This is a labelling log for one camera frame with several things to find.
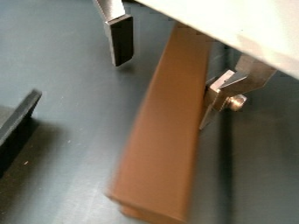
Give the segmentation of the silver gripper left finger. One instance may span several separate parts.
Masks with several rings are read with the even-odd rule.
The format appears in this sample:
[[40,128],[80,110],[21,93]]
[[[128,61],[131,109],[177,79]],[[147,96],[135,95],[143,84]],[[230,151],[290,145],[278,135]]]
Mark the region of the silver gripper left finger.
[[135,53],[133,17],[125,13],[121,0],[93,0],[93,3],[103,18],[112,64],[119,67]]

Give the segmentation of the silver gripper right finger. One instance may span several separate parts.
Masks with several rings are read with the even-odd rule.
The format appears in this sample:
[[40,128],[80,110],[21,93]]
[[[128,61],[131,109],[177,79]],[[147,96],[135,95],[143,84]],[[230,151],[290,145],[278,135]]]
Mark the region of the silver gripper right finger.
[[240,55],[235,70],[227,70],[223,75],[207,82],[200,129],[223,109],[242,109],[247,101],[244,93],[262,88],[275,72],[276,69],[258,59],[246,54]]

